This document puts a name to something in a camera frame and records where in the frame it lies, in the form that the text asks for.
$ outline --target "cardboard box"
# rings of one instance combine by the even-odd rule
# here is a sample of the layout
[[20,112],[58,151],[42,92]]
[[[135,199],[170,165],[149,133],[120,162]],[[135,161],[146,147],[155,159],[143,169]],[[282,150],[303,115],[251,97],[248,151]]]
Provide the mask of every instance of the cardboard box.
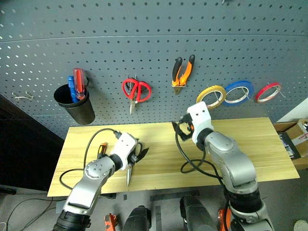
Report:
[[306,123],[307,119],[300,119],[286,131],[301,157],[308,155],[308,128],[304,126]]

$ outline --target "orange pliers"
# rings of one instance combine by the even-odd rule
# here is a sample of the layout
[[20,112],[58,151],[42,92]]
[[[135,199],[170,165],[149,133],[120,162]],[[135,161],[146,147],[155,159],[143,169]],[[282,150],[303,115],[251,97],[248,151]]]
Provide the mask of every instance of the orange pliers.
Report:
[[187,68],[185,70],[185,73],[179,78],[181,66],[182,66],[182,58],[179,57],[176,59],[176,62],[173,67],[172,71],[172,87],[174,88],[174,93],[177,95],[182,90],[183,87],[186,86],[186,82],[188,80],[188,77],[193,71],[193,63],[194,63],[195,56],[192,54],[189,57]]

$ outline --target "scissors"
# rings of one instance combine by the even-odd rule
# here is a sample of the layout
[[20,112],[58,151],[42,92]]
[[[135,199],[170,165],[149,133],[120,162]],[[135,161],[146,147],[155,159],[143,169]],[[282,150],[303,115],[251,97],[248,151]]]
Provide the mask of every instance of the scissors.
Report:
[[[133,114],[136,103],[141,103],[148,100],[151,97],[152,89],[149,84],[143,81],[138,81],[135,78],[127,78],[122,83],[122,90],[125,96],[130,101],[130,110],[129,113]],[[147,91],[147,96],[141,98],[141,93]]]

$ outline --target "pegboard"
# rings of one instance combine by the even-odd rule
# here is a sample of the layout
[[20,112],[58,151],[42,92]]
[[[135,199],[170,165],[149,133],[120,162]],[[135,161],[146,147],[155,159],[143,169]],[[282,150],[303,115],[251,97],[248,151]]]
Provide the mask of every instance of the pegboard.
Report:
[[[178,120],[207,86],[274,81],[282,95],[259,104],[220,105],[213,119],[269,116],[275,122],[307,94],[307,2],[26,1],[1,4],[0,93],[62,138],[79,126],[53,98],[74,67],[83,68],[96,119],[91,125]],[[196,60],[174,95],[175,59]],[[137,75],[151,98],[129,114],[121,83]],[[15,101],[25,91],[32,101]]]

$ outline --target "wooden table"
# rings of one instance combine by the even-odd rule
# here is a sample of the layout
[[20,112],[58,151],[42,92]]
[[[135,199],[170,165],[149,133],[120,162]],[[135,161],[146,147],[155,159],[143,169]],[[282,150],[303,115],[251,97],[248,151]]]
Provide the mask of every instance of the wooden table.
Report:
[[[212,123],[216,131],[238,142],[240,149],[255,165],[258,181],[299,178],[268,118],[224,119],[213,120]],[[180,167],[185,160],[175,144],[175,133],[171,123],[71,127],[67,133],[48,196],[69,195],[70,190],[60,184],[59,176],[66,170],[82,168],[89,139],[101,128],[128,132],[135,138],[139,138],[144,147],[150,147],[146,157],[134,166],[128,187],[126,171],[120,170],[103,186],[103,193],[218,184],[216,179],[204,176],[197,171],[188,174],[180,173]],[[110,131],[98,134],[89,148],[87,163],[96,159],[98,147],[103,142],[108,143],[107,153],[109,153],[116,138]],[[202,157],[201,151],[191,140],[181,142],[181,145],[191,159]],[[214,173],[207,164],[203,164],[202,169]],[[63,177],[63,181],[73,187],[81,179],[82,174],[82,171],[69,172]]]

